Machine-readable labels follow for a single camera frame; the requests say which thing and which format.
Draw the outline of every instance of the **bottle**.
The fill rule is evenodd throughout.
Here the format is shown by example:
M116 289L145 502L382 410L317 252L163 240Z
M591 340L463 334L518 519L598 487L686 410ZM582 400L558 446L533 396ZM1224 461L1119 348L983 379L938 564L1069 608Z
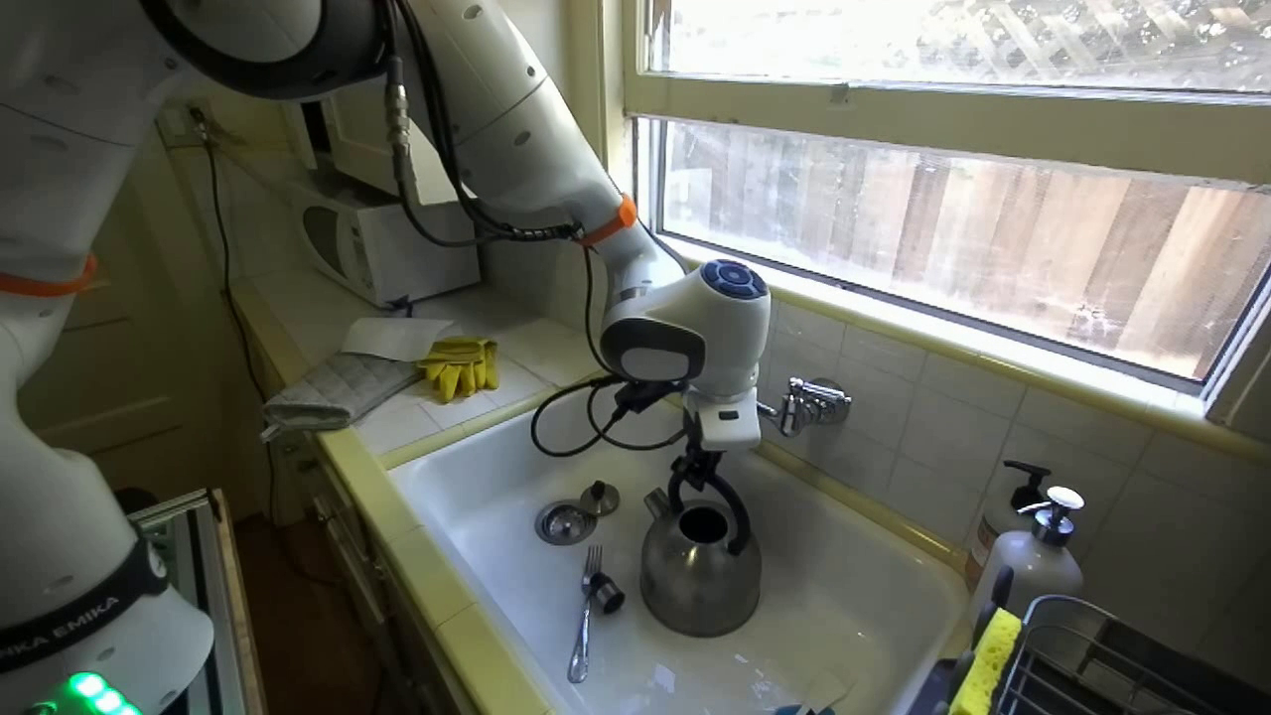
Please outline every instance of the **bottle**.
M1008 608L1031 617L1031 605L1048 590L1078 590L1085 585L1080 564L1069 553L1078 534L1072 512L1085 508L1078 487L1052 483L1047 502L1032 504L1032 534L1000 534L995 539L990 569L975 590L975 621Z
M999 538L1031 527L1027 508L1047 504L1047 494L1041 494L1041 482L1048 475L1047 466L1031 466L1031 461L1000 461L1000 466L1017 469L1027 483L1017 483L1008 502L990 496L990 508L983 512L976 534L968 539L964 588L983 585Z

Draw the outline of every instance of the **dish rack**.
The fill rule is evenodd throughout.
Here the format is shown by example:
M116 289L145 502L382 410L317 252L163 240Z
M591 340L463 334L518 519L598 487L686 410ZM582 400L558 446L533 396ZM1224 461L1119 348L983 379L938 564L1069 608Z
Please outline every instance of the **dish rack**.
M1180 654L1118 617L1072 598L1032 598L995 695L999 715L1249 715L1271 695Z

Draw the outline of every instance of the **yellow object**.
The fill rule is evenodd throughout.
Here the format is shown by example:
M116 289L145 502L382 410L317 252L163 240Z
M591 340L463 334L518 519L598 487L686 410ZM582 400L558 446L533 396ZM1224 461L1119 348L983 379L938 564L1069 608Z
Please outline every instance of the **yellow object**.
M990 715L995 712L995 691L1000 684L1000 671L1017 647L1023 634L1023 621L1013 610L995 610L983 642L976 642L976 661L968 665L951 715Z
M451 405L500 387L496 340L447 339L423 356L431 395Z

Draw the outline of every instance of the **window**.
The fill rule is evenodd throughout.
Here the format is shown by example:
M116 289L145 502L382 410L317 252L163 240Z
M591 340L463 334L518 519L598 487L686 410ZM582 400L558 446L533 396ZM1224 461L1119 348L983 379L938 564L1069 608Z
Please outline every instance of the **window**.
M1203 389L1268 289L1271 8L647 0L651 221Z

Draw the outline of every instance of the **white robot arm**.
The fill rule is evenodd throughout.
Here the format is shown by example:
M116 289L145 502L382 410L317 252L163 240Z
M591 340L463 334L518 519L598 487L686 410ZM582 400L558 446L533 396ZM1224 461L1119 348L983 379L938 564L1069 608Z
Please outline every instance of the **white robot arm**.
M475 196L468 208L484 221L508 232L545 212L566 213L577 242L604 259L611 295L600 348L608 364L631 381L680 381L700 418L702 450L759 441L763 277L741 262L713 262L684 277L496 5L145 0L145 8L194 67L256 97L313 97L385 67L400 156L411 156L411 124L419 124L463 183L456 196ZM264 50L265 41L236 33L283 12L291 12L287 28L309 28L309 34L297 33L287 46Z
M451 146L488 221L553 212L604 259L608 364L675 381L706 450L759 438L766 285L741 262L684 275L651 242L496 5L0 0L0 712L76 695L76 684L116 684L141 712L161 712L211 647L211 622L167 588L101 469L50 450L16 413L20 381L91 282L88 252L136 142L187 63L273 99L400 63L400 110Z

